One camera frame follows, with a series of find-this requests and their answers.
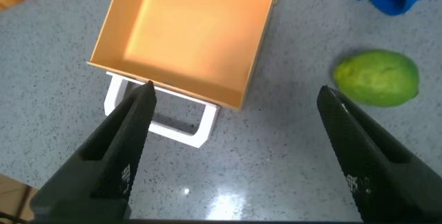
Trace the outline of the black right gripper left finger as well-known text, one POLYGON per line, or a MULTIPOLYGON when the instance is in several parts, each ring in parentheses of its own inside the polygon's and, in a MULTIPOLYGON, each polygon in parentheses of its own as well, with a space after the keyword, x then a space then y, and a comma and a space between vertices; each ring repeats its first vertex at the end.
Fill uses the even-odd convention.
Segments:
POLYGON ((36 221, 123 221, 156 105, 137 87, 35 194, 36 221))

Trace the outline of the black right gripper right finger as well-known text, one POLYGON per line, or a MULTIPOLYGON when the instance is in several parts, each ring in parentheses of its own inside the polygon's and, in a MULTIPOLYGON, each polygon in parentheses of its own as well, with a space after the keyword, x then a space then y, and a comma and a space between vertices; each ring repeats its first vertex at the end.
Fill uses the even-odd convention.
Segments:
POLYGON ((440 175, 341 92, 317 107, 363 221, 441 221, 440 175))

